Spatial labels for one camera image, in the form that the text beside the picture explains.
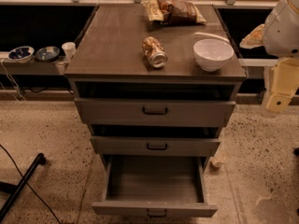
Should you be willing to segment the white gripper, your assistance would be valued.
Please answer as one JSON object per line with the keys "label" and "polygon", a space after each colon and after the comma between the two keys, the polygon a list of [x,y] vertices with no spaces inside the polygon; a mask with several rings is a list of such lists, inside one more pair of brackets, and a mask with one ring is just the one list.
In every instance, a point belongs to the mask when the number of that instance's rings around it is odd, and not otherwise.
{"label": "white gripper", "polygon": [[254,28],[240,42],[243,49],[264,45],[268,54],[279,59],[271,68],[272,81],[265,108],[273,113],[282,112],[299,89],[299,11],[292,0],[280,0],[266,18],[264,25]]}

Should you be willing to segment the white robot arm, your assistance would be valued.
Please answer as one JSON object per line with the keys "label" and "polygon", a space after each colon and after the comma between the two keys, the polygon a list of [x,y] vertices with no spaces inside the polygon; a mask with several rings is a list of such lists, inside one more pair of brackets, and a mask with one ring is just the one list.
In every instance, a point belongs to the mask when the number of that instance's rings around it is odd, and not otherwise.
{"label": "white robot arm", "polygon": [[264,24],[251,31],[240,42],[243,49],[264,46],[278,57],[270,70],[267,111],[282,112],[299,87],[299,0],[280,0]]}

